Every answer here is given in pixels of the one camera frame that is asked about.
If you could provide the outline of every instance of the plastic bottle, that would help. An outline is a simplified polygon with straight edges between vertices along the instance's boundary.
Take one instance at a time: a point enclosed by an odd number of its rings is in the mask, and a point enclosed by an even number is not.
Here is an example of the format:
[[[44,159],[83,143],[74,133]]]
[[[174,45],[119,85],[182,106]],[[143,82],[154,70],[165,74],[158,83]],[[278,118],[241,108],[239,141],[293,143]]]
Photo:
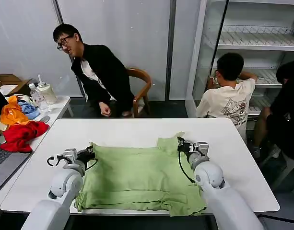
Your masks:
[[[28,87],[30,87],[31,89],[31,96],[33,98],[33,100],[36,102],[36,104],[38,105],[40,110],[48,110],[48,104],[45,100],[45,98],[43,97],[43,95],[41,94],[41,92],[39,92],[36,89],[36,86],[34,83],[31,83],[28,85]]]
[[[41,92],[41,94],[47,101],[47,104],[50,105],[56,102],[56,96],[53,93],[52,87],[49,84],[42,81],[38,83],[37,89]]]

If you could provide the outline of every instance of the boy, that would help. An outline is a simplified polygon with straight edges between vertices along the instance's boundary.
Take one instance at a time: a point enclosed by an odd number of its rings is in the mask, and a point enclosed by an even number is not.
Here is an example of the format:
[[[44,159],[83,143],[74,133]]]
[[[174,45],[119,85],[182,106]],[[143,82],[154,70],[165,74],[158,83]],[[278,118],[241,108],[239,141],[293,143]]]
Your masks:
[[[265,107],[256,122],[252,154],[260,157],[260,144],[268,139],[287,156],[294,159],[294,61],[280,66],[277,81],[282,84],[280,93]]]
[[[258,77],[242,72],[244,60],[236,53],[224,54],[217,61],[216,77],[219,85],[208,84],[196,110],[196,117],[229,118],[246,141],[246,124],[249,101]]]

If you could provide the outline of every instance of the man's hand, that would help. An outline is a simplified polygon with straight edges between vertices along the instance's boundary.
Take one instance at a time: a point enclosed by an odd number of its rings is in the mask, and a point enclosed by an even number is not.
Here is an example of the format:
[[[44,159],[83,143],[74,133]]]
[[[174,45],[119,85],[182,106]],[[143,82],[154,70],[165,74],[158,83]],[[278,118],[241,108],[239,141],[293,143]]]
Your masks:
[[[101,114],[103,116],[109,117],[111,115],[111,110],[107,104],[103,102],[99,102],[99,106],[100,106]]]

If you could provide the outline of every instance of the black hair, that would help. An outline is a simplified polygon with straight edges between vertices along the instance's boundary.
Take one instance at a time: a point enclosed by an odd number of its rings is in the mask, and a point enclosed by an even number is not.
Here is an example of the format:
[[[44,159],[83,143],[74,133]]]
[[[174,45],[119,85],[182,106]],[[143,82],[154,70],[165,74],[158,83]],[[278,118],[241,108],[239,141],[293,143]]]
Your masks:
[[[283,84],[283,79],[294,78],[294,61],[281,65],[277,70],[277,81]]]
[[[57,42],[62,34],[67,34],[69,36],[74,36],[74,34],[78,34],[80,41],[83,42],[80,32],[73,25],[60,24],[58,27],[56,27],[53,31],[54,42]]]
[[[235,81],[243,66],[244,59],[237,53],[226,53],[217,60],[217,70],[227,81]]]

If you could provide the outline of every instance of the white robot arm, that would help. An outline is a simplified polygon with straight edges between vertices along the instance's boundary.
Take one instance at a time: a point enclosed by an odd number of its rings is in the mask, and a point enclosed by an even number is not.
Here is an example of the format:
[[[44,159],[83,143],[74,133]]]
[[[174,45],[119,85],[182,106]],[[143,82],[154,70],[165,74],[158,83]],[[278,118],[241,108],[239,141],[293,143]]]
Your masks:
[[[206,142],[191,143],[181,137],[178,137],[178,141],[178,151],[186,154],[194,171],[195,181],[192,182],[201,186],[203,198],[214,214],[219,230],[263,230],[262,224],[241,195],[223,179],[222,169],[209,161],[209,145]],[[67,149],[58,155],[58,163],[66,160],[67,164],[53,178],[48,194],[50,199],[36,205],[21,229],[64,229],[70,215],[70,205],[82,187],[87,162],[94,158],[95,154],[88,148],[79,153],[76,153],[76,149]]]
[[[82,177],[85,175],[87,162],[95,158],[91,148],[76,152],[76,149],[67,149],[57,156],[67,163],[63,170],[53,178],[49,199],[41,200],[26,219],[22,230],[62,230],[65,228],[70,215],[70,205],[79,194],[83,185]]]
[[[178,137],[178,151],[184,152],[194,171],[195,182],[203,190],[203,198],[214,214],[220,230],[263,230],[257,216],[223,178],[222,169],[207,156],[206,142],[191,143]]]

